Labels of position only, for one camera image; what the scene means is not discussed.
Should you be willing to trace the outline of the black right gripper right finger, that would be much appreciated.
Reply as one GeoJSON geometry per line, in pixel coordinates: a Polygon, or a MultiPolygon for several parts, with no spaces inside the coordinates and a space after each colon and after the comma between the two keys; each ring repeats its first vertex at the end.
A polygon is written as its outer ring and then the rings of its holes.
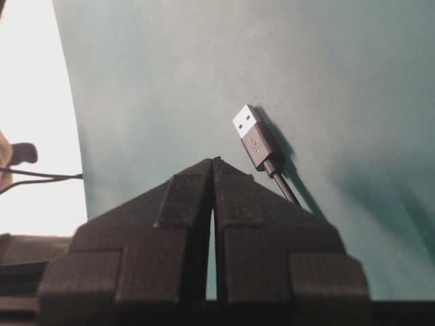
{"type": "Polygon", "coordinates": [[[367,302],[361,263],[338,230],[213,160],[217,296],[222,302],[367,302]]]}

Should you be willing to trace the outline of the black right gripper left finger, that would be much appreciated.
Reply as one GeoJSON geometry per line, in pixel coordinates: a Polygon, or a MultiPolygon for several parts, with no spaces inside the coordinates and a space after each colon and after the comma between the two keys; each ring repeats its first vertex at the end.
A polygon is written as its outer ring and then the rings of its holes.
{"type": "Polygon", "coordinates": [[[51,261],[38,289],[40,325],[131,325],[205,301],[210,159],[90,220],[51,261]]]}

